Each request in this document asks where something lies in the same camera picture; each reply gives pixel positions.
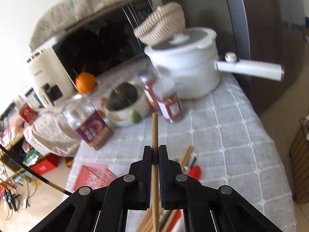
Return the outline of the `rear red spice jar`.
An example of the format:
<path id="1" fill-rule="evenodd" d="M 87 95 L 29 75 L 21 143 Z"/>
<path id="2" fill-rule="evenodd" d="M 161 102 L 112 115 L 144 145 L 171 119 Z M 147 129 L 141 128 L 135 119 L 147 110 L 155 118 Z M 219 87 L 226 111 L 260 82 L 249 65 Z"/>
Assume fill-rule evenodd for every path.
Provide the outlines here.
<path id="1" fill-rule="evenodd" d="M 150 105 L 153 107 L 155 112 L 157 112 L 159 115 L 162 115 L 158 101 L 152 89 L 155 82 L 157 81 L 157 76 L 153 72 L 143 70 L 141 73 L 139 73 L 138 79 L 141 85 L 143 86 L 144 93 L 148 98 Z"/>

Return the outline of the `white electric cooking pot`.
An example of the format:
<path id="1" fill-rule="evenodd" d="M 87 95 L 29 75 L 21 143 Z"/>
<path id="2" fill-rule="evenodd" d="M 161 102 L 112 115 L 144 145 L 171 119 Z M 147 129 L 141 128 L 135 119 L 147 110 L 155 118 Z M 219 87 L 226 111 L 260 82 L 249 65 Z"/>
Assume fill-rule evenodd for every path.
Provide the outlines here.
<path id="1" fill-rule="evenodd" d="M 233 52 L 220 58 L 216 32 L 210 28 L 186 28 L 158 46 L 146 46 L 144 53 L 162 77 L 174 81 L 182 100 L 199 98 L 213 91 L 223 72 L 275 81 L 284 77 L 284 69 L 279 64 L 239 59 Z"/>

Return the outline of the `cream air fryer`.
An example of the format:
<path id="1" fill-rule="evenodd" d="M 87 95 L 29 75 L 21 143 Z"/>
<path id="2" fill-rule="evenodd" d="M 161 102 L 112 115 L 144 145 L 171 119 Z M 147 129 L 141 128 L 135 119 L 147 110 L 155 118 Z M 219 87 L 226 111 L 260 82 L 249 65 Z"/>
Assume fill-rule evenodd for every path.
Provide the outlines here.
<path id="1" fill-rule="evenodd" d="M 52 48 L 43 49 L 27 60 L 31 87 L 46 108 L 71 98 L 76 89 Z"/>

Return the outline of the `front red label jar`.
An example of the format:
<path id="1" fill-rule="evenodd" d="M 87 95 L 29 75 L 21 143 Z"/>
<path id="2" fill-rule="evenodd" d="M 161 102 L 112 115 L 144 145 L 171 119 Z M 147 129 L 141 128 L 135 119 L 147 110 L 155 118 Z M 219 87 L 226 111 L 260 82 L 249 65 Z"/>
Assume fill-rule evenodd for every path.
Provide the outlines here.
<path id="1" fill-rule="evenodd" d="M 171 123 L 179 122 L 184 113 L 174 82 L 170 78 L 159 78 L 152 90 L 164 118 Z"/>

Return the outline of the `pink perforated utensil basket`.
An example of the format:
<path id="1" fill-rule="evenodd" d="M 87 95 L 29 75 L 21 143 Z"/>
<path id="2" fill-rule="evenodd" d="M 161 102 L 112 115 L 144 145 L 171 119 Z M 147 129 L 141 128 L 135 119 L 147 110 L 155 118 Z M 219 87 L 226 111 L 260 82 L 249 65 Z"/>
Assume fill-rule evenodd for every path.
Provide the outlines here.
<path id="1" fill-rule="evenodd" d="M 76 191 L 83 186 L 89 186 L 93 190 L 100 189 L 109 186 L 116 178 L 107 165 L 87 163 L 81 166 L 72 189 Z"/>

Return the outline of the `red cardboard box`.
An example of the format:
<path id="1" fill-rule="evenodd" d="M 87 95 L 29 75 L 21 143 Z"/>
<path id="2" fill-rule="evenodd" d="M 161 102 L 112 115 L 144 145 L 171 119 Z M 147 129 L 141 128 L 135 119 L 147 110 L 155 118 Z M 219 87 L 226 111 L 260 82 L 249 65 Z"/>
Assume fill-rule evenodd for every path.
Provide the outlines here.
<path id="1" fill-rule="evenodd" d="M 30 168 L 39 175 L 43 175 L 58 167 L 60 157 L 56 154 L 48 154 Z"/>

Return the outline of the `grey checked tablecloth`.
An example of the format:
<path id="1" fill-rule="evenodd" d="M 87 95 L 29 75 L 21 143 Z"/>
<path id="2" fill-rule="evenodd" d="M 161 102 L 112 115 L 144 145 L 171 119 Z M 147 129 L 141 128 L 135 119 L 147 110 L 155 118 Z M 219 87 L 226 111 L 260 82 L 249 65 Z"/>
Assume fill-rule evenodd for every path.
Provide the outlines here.
<path id="1" fill-rule="evenodd" d="M 159 116 L 159 143 L 170 159 L 193 146 L 201 183 L 211 188 L 230 185 L 282 231 L 296 231 L 292 194 L 273 140 L 231 74 L 221 75 L 206 97 L 181 102 L 184 117 L 169 123 Z M 130 127 L 114 128 L 113 136 L 95 151 L 81 142 L 66 189 L 73 192 L 82 164 L 107 165 L 113 174 L 127 174 L 151 145 L 151 117 Z"/>

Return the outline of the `large purple label jar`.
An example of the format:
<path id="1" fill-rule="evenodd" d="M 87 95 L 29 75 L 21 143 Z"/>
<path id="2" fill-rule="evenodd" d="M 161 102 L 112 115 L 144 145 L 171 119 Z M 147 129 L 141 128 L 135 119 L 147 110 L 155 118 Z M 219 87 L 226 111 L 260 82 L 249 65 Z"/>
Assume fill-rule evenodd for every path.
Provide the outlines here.
<path id="1" fill-rule="evenodd" d="M 69 126 L 94 150 L 99 150 L 113 135 L 94 106 L 84 98 L 68 103 L 62 114 Z"/>

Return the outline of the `small red label jar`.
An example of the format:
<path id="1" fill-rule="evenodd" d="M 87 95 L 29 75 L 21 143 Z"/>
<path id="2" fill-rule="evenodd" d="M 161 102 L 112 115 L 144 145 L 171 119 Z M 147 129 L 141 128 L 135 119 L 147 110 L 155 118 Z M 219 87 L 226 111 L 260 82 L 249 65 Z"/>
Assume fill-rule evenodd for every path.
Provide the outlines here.
<path id="1" fill-rule="evenodd" d="M 37 112 L 33 110 L 26 101 L 17 101 L 16 111 L 19 116 L 24 120 L 24 122 L 26 122 L 28 125 L 31 125 L 38 117 Z"/>

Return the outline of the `brown wooden chopstick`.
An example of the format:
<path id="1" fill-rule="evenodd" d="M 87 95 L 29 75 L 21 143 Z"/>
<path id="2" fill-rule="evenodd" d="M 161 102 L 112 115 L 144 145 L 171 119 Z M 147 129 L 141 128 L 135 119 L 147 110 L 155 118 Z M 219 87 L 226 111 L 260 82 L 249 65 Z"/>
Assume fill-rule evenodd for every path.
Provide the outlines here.
<path id="1" fill-rule="evenodd" d="M 152 176 L 151 176 L 151 201 L 153 231 L 159 232 L 159 169 L 158 169 L 158 114 L 152 114 Z"/>

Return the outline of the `orange tangerine fruit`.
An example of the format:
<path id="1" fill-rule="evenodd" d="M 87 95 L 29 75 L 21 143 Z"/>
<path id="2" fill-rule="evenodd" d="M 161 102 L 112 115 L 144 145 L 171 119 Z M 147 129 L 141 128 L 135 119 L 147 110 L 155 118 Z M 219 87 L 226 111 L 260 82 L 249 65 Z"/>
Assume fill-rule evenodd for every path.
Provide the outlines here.
<path id="1" fill-rule="evenodd" d="M 95 90 L 98 83 L 96 77 L 88 72 L 76 73 L 75 87 L 81 94 L 88 94 Z"/>

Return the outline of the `floral cloth cover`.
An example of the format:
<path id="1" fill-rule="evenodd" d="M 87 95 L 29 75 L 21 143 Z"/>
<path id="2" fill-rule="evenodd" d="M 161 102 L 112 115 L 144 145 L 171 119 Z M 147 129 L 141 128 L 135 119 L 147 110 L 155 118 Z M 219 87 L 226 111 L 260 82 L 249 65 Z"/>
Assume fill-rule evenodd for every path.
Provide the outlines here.
<path id="1" fill-rule="evenodd" d="M 130 0 L 62 0 L 39 18 L 29 42 L 32 52 L 82 20 Z"/>

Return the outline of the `dark green pumpkin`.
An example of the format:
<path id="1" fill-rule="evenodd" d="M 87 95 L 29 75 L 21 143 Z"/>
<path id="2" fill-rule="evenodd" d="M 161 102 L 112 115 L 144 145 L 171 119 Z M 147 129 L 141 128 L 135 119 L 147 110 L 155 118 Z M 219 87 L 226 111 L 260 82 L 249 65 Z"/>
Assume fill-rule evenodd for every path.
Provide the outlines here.
<path id="1" fill-rule="evenodd" d="M 128 82 L 124 82 L 111 91 L 106 102 L 106 108 L 109 111 L 121 111 L 134 104 L 138 98 L 136 87 Z"/>

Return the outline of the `black chopstick gold tip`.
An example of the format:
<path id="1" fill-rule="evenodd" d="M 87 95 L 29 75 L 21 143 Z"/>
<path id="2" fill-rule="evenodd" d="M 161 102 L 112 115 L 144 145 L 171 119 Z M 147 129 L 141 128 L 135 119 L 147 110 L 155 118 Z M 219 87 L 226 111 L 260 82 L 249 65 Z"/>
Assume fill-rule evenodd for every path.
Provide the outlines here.
<path id="1" fill-rule="evenodd" d="M 6 154 L 7 156 L 9 156 L 12 160 L 14 160 L 17 165 L 19 165 L 21 168 L 23 168 L 24 170 L 28 171 L 29 173 L 31 173 L 34 177 L 37 177 L 38 179 L 40 179 L 41 181 L 43 181 L 45 184 L 51 186 L 52 188 L 60 191 L 61 193 L 70 196 L 72 193 L 61 188 L 60 186 L 52 183 L 51 181 L 47 180 L 46 178 L 42 177 L 41 175 L 39 175 L 37 172 L 34 172 L 34 170 L 32 170 L 30 167 L 24 165 L 15 155 L 12 151 L 5 149 L 3 146 L 1 146 L 1 150 L 4 154 Z"/>

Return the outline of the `black microwave oven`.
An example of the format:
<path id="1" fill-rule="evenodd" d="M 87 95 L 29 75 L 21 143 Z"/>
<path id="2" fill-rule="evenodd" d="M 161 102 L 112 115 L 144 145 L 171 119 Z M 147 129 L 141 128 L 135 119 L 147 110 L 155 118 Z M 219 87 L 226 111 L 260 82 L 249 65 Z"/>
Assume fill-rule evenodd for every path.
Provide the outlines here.
<path id="1" fill-rule="evenodd" d="M 135 37 L 134 29 L 152 11 L 151 0 L 129 2 L 72 28 L 51 47 L 72 81 L 81 72 L 98 77 L 144 54 L 145 45 Z"/>

